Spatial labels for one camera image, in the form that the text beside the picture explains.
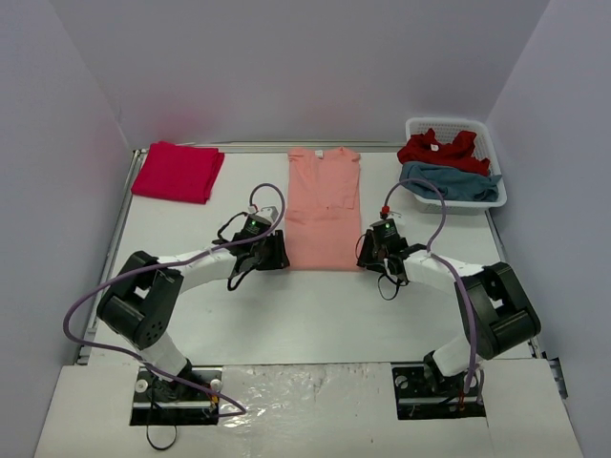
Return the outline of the salmon pink t-shirt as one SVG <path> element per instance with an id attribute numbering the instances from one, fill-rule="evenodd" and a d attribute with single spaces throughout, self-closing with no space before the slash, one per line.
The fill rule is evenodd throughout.
<path id="1" fill-rule="evenodd" d="M 362 235 L 360 155 L 345 147 L 295 148 L 287 153 L 289 179 L 285 247 L 295 270 L 358 269 Z"/>

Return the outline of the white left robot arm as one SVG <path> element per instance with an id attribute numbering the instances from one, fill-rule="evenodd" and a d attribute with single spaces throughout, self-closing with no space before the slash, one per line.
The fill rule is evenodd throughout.
<path id="1" fill-rule="evenodd" d="M 162 370 L 158 388 L 172 400 L 195 392 L 195 385 L 210 386 L 194 373 L 169 336 L 179 295 L 211 281 L 226 281 L 227 289 L 234 291 L 253 271 L 287 268 L 284 233 L 270 230 L 279 221 L 276 207 L 264 207 L 246 216 L 233 239 L 218 237 L 209 250 L 166 258 L 135 252 L 121 274 L 153 269 L 118 281 L 104 293 L 97 317 L 126 340 L 143 362 Z"/>

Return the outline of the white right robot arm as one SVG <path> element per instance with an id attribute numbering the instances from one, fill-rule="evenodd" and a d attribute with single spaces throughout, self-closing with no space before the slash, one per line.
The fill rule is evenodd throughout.
<path id="1" fill-rule="evenodd" d="M 471 379 L 481 362 L 541 331 L 537 312 L 508 263 L 467 263 L 437 255 L 423 244 L 408 244 L 393 219 L 377 221 L 366 231 L 357 265 L 396 289 L 419 283 L 456 299 L 463 334 L 423 359 L 423 380 L 433 393 L 448 392 L 458 376 Z"/>

